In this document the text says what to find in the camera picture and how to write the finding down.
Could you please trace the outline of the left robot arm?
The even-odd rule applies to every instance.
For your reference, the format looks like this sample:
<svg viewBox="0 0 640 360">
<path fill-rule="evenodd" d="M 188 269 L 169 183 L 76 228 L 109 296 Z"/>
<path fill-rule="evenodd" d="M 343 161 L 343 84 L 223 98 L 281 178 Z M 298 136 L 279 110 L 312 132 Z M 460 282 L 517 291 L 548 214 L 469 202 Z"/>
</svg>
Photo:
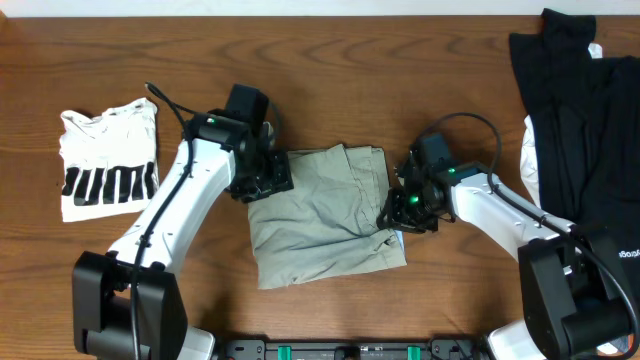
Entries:
<svg viewBox="0 0 640 360">
<path fill-rule="evenodd" d="M 269 98 L 236 84 L 222 109 L 183 120 L 183 140 L 148 207 L 104 254 L 72 271 L 75 349 L 97 359 L 204 359 L 213 334 L 189 325 L 178 286 L 191 243 L 216 199 L 244 204 L 292 189 L 266 120 Z"/>
</svg>

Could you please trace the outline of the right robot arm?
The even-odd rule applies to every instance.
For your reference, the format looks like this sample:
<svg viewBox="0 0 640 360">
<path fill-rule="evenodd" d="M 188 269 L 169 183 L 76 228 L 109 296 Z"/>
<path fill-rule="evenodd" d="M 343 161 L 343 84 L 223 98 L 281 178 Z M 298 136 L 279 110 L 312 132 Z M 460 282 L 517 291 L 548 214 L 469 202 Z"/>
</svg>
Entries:
<svg viewBox="0 0 640 360">
<path fill-rule="evenodd" d="M 606 229 L 541 210 L 492 169 L 457 162 L 439 134 L 415 140 L 396 175 L 379 227 L 422 234 L 461 220 L 517 261 L 523 318 L 487 336 L 489 358 L 600 358 L 599 346 L 621 339 L 619 357 L 636 353 L 639 309 Z"/>
</svg>

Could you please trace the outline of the khaki green shorts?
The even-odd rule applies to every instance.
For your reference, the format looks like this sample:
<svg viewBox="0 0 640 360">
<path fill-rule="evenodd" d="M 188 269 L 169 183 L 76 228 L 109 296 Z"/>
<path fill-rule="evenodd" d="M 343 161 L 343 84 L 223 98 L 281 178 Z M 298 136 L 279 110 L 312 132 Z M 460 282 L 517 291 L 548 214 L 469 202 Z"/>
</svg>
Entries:
<svg viewBox="0 0 640 360">
<path fill-rule="evenodd" d="M 383 149 L 338 144 L 288 158 L 293 189 L 248 206 L 259 288 L 406 265 L 401 234 L 376 223 L 390 188 Z"/>
</svg>

